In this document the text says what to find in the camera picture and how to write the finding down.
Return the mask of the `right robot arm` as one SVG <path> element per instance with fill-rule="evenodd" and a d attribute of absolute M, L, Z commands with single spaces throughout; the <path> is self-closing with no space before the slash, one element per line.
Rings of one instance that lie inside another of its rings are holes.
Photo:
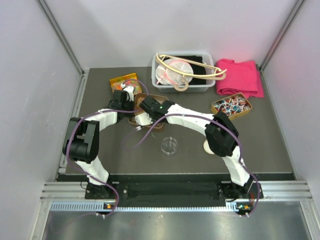
<path fill-rule="evenodd" d="M 204 135 L 209 150 L 223 159 L 234 184 L 234 194 L 239 198 L 245 198 L 251 193 L 255 179 L 243 160 L 239 132 L 225 113 L 201 113 L 169 100 L 160 103 L 151 96 L 142 100 L 138 107 L 143 110 L 135 116 L 138 125 L 157 125 L 165 122 Z"/>

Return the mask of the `clear round container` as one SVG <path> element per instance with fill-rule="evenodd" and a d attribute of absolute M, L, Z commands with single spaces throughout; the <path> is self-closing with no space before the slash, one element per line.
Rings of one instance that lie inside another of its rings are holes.
<path fill-rule="evenodd" d="M 160 144 L 160 149 L 166 156 L 173 156 L 178 151 L 178 142 L 173 137 L 165 137 Z"/>

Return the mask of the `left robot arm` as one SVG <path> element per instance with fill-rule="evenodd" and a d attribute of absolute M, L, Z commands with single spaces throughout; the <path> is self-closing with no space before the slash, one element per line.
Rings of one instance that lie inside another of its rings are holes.
<path fill-rule="evenodd" d="M 85 117 L 72 117 L 67 126 L 62 153 L 87 175 L 87 199 L 107 199 L 114 193 L 110 174 L 99 160 L 100 132 L 134 115 L 134 88 L 115 90 L 106 108 Z"/>

